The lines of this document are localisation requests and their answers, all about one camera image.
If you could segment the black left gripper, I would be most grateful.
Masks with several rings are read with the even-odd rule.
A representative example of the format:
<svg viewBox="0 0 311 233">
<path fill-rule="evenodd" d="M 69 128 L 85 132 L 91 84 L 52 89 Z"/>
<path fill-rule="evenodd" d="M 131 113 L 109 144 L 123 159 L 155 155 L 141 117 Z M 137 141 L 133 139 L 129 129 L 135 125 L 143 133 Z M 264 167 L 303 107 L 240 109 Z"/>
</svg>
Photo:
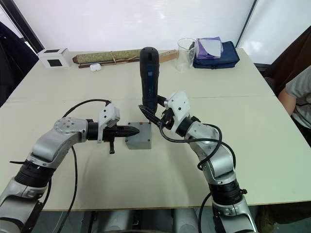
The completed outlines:
<svg viewBox="0 0 311 233">
<path fill-rule="evenodd" d="M 133 126 L 118 126 L 117 128 L 106 128 L 103 131 L 103 142 L 109 143 L 109 154 L 114 154 L 115 137 L 130 137 L 139 133 L 139 129 Z"/>
</svg>

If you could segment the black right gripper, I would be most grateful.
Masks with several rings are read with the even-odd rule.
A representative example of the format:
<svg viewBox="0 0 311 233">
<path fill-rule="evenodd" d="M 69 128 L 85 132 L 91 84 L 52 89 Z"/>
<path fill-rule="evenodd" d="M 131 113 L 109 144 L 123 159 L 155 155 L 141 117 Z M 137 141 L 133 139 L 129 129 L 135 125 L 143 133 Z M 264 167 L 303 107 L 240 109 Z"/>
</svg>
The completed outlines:
<svg viewBox="0 0 311 233">
<path fill-rule="evenodd" d="M 157 103 L 161 105 L 162 107 L 165 106 L 165 102 L 167 99 L 163 96 L 158 95 L 157 96 Z M 156 126 L 159 126 L 159 130 L 162 133 L 163 128 L 166 128 L 170 130 L 172 133 L 176 132 L 176 125 L 175 125 L 175 120 L 174 120 L 174 112 L 172 108 L 164 110 L 164 112 L 161 115 L 161 119 L 159 119 L 150 108 L 144 106 L 144 105 L 139 105 L 138 106 L 141 112 L 144 114 L 144 116 L 153 124 Z"/>
</svg>

